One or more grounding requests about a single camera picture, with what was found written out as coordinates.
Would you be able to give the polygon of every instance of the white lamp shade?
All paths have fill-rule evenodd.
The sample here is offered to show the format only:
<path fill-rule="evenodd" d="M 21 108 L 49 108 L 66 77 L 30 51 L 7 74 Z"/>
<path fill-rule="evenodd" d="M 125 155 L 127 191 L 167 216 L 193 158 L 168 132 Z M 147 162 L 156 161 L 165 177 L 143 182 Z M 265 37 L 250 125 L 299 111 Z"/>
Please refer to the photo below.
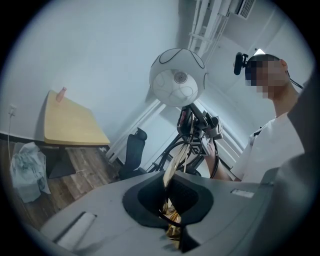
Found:
<path fill-rule="evenodd" d="M 149 83 L 159 101 L 172 107 L 184 107 L 204 91 L 207 74 L 205 64 L 197 54 L 174 48 L 155 59 Z"/>

